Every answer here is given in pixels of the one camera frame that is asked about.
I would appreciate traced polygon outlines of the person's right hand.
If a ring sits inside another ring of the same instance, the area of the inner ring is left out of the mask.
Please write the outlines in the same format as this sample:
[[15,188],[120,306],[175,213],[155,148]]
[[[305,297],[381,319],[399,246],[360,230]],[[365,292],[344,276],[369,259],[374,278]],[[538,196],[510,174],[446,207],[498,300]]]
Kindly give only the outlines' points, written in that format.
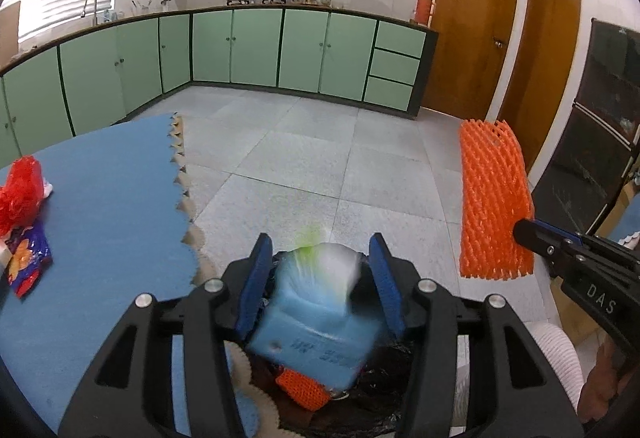
[[598,350],[596,365],[580,393],[577,415],[582,424],[598,422],[604,418],[610,403],[625,390],[632,375],[638,370],[639,366],[636,364],[633,369],[622,374],[622,369],[616,368],[614,364],[616,351],[618,348],[612,338],[606,336]]

